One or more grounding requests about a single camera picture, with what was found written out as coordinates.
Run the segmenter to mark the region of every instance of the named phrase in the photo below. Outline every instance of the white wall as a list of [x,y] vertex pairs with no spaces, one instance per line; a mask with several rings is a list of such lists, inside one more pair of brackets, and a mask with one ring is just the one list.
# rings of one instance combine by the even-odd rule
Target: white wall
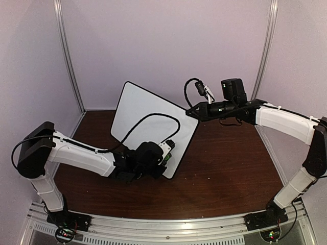
[[[327,2],[279,1],[277,26],[258,98],[316,117],[327,116]],[[265,129],[288,179],[300,168],[308,146]],[[327,180],[303,196],[319,244],[327,241]]]
[[[191,77],[217,99],[227,78],[251,93],[270,1],[68,0],[62,9],[85,107],[113,109],[128,80],[182,106]],[[189,94],[201,100],[194,86]]]
[[36,193],[11,165],[11,150],[45,120],[70,134],[80,114],[53,1],[5,0],[0,12],[0,244],[17,244]]

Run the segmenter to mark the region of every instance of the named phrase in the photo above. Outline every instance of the brown wooden surface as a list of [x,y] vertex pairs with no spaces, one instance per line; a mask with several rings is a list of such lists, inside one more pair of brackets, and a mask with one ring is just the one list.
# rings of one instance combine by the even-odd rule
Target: brown wooden surface
[[[100,148],[110,135],[113,111],[87,112],[74,139]],[[175,177],[132,183],[61,164],[55,181],[70,210],[126,218],[196,218],[265,208],[282,183],[254,126],[200,124]]]

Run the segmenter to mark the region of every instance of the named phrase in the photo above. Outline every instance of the vertical metal post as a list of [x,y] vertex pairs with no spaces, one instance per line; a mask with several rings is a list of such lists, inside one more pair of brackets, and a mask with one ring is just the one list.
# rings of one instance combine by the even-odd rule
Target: vertical metal post
[[254,84],[254,89],[251,99],[255,99],[258,95],[262,79],[264,77],[265,69],[267,66],[268,55],[272,44],[272,38],[274,36],[276,22],[277,22],[277,12],[278,12],[278,0],[271,0],[270,13],[268,18],[266,40],[264,44],[264,49],[261,56],[261,61],[259,65],[258,74],[256,76],[256,81]]
[[72,59],[71,55],[69,53],[69,48],[68,48],[68,42],[67,42],[67,37],[66,37],[66,31],[65,31],[65,25],[63,21],[63,15],[62,15],[62,9],[61,9],[61,0],[54,0],[54,5],[55,5],[55,13],[56,13],[56,18],[58,22],[58,28],[59,28],[59,36],[60,36],[60,41],[61,41],[61,46],[63,50],[63,55],[69,75],[69,79],[72,84],[73,92],[75,99],[78,104],[78,108],[81,113],[85,112],[85,108],[83,105],[83,101],[81,98],[80,91],[78,89],[78,85],[76,82],[76,77],[73,69],[73,64],[72,64]]

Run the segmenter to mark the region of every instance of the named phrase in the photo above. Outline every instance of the whiteboard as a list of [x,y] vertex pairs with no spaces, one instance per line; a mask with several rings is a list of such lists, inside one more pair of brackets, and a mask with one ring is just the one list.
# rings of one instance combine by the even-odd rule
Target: whiteboard
[[[112,136],[121,141],[140,119],[150,113],[168,114],[177,118],[181,124],[179,132],[171,138],[176,146],[171,151],[172,157],[167,162],[167,169],[163,174],[171,179],[192,140],[199,121],[186,116],[185,109],[131,82],[126,82],[111,127]],[[136,150],[144,141],[160,143],[174,133],[177,127],[177,122],[171,118],[148,117],[135,128],[124,145],[131,150]]]

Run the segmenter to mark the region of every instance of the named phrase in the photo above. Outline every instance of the black border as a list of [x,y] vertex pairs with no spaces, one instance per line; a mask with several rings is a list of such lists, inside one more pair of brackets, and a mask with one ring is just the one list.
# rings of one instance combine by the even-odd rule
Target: black border
[[[116,106],[116,111],[117,111],[117,109],[118,109],[119,102],[121,101],[122,94],[123,94],[123,91],[124,91],[125,85],[126,85],[127,83],[133,84],[133,85],[135,85],[136,87],[141,88],[141,89],[145,90],[146,92],[151,93],[151,94],[153,94],[153,95],[159,97],[160,99],[162,99],[162,100],[164,100],[164,101],[167,101],[167,102],[169,102],[170,104],[173,104],[174,106],[177,106],[177,107],[179,107],[180,109],[183,109],[184,111],[186,111],[185,108],[183,108],[183,107],[181,107],[181,106],[179,106],[179,105],[177,105],[177,104],[175,104],[175,103],[169,101],[168,99],[165,99],[164,97],[161,97],[161,96],[158,95],[158,94],[155,94],[154,92],[151,92],[151,91],[148,90],[148,89],[145,89],[145,88],[143,88],[143,87],[141,87],[141,86],[139,86],[139,85],[137,85],[137,84],[135,84],[135,83],[133,83],[133,82],[130,82],[130,81],[127,81],[127,82],[124,83],[123,90],[122,90],[122,92],[121,92],[121,95],[119,96],[118,104],[117,104],[117,106]],[[162,176],[165,177],[167,180],[172,180],[172,179],[175,177],[175,174],[176,174],[177,170],[179,169],[179,166],[181,165],[181,163],[182,163],[182,161],[183,161],[183,158],[184,158],[186,152],[187,152],[188,149],[189,149],[189,146],[190,146],[190,144],[191,144],[191,142],[192,142],[192,140],[193,140],[193,137],[194,137],[196,131],[198,130],[199,125],[200,125],[200,121],[198,120],[198,124],[197,124],[197,126],[196,126],[196,128],[195,128],[195,130],[194,130],[194,132],[193,132],[193,135],[192,135],[191,138],[190,138],[189,144],[186,146],[186,149],[185,149],[185,151],[184,151],[184,154],[182,155],[182,157],[181,157],[181,159],[180,159],[180,161],[179,161],[179,164],[178,164],[178,166],[177,166],[177,168],[176,168],[176,170],[175,170],[173,176],[172,176],[171,178],[167,178],[166,176],[162,175]],[[110,128],[110,135],[111,135],[114,139],[116,139],[116,138],[111,134],[111,129],[112,129],[112,125],[111,125],[111,128]]]

